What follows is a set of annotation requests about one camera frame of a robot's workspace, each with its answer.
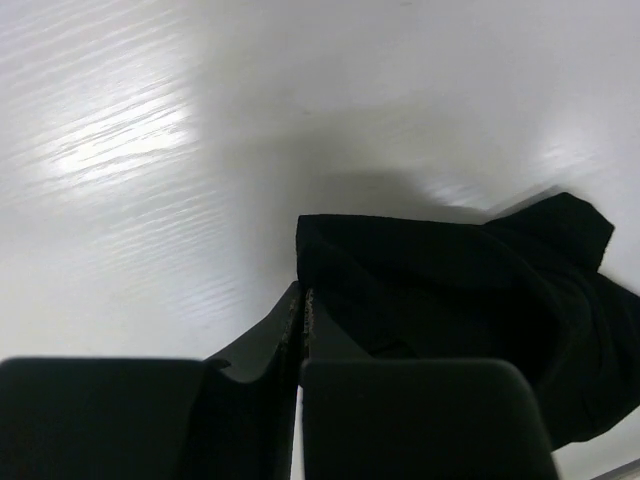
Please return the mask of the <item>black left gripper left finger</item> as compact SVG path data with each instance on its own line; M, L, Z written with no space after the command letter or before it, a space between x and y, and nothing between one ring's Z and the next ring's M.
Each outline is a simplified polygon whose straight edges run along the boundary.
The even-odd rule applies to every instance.
M303 295L203 360L1 364L5 479L286 479Z

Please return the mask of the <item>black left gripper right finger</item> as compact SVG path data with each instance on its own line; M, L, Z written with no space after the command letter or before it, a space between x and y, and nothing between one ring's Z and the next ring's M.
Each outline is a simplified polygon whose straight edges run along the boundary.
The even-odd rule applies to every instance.
M534 395L491 359L377 360L304 304L302 449L308 479L554 479Z

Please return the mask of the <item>black skirt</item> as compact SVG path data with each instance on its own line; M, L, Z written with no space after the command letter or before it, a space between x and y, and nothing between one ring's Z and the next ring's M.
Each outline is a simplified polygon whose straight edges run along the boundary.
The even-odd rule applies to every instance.
M613 232L568 193L483 224L305 215L297 274L371 357L511 363L561 448L639 405L639 299L600 272Z

